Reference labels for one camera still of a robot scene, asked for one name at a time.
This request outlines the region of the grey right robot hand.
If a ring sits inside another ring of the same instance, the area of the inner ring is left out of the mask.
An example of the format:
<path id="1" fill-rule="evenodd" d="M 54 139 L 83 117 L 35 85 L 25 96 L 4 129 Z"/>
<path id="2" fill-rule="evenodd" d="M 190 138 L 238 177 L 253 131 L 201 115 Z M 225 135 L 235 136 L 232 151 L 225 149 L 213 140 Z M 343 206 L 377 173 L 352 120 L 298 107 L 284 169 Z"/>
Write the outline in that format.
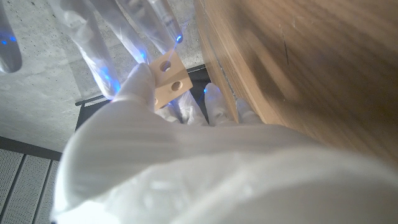
<path id="1" fill-rule="evenodd" d="M 154 74 L 149 70 L 153 59 L 134 28 L 140 28 L 162 54 L 174 49 L 183 40 L 183 33 L 167 1 L 55 0 L 49 4 L 107 99 L 154 99 Z M 95 11 L 138 63 L 124 84 L 117 77 Z"/>

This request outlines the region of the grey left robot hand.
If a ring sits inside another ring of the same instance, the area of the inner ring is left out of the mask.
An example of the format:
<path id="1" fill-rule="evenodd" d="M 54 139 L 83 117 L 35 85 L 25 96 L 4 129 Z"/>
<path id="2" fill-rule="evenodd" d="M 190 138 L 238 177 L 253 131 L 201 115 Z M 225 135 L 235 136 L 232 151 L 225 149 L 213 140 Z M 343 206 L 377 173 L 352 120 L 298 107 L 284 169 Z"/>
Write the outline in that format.
<path id="1" fill-rule="evenodd" d="M 207 115 L 154 110 L 142 63 L 115 99 L 71 137 L 58 167 L 57 223 L 396 223 L 397 169 L 264 124 L 238 100 L 228 119 L 217 86 Z"/>

